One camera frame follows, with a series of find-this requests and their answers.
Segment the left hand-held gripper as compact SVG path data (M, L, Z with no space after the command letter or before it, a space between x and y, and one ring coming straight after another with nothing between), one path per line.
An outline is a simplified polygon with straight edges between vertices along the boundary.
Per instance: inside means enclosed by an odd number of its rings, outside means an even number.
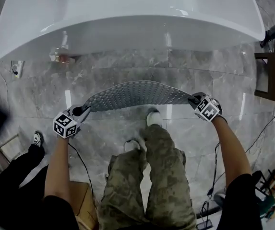
M53 131L62 138L74 136L90 112L91 107L83 109L82 106L77 105L59 112L53 119Z

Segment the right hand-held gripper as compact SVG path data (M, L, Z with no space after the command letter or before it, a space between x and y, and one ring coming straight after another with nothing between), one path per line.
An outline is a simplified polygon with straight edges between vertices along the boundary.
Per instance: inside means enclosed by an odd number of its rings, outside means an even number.
M202 120L211 122L215 117L222 117L222 108L218 100L208 94L198 92L188 96L190 104L196 104L195 114Z

